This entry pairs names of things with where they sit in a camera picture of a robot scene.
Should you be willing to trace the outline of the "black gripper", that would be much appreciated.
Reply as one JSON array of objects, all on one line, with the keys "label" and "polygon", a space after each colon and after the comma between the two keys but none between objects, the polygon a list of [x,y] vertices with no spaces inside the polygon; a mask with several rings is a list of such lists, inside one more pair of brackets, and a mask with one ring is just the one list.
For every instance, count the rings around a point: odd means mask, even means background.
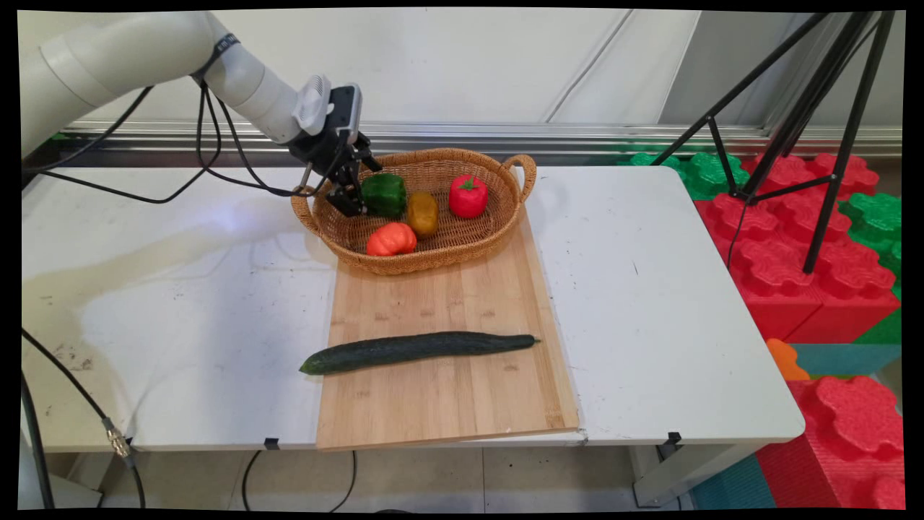
[{"label": "black gripper", "polygon": [[330,181],[327,203],[345,217],[356,217],[365,211],[360,171],[366,168],[376,173],[383,166],[373,157],[370,140],[362,132],[357,133],[353,144],[348,139],[346,129],[324,129],[317,136],[300,132],[287,147],[293,157],[310,163],[314,171]]}]

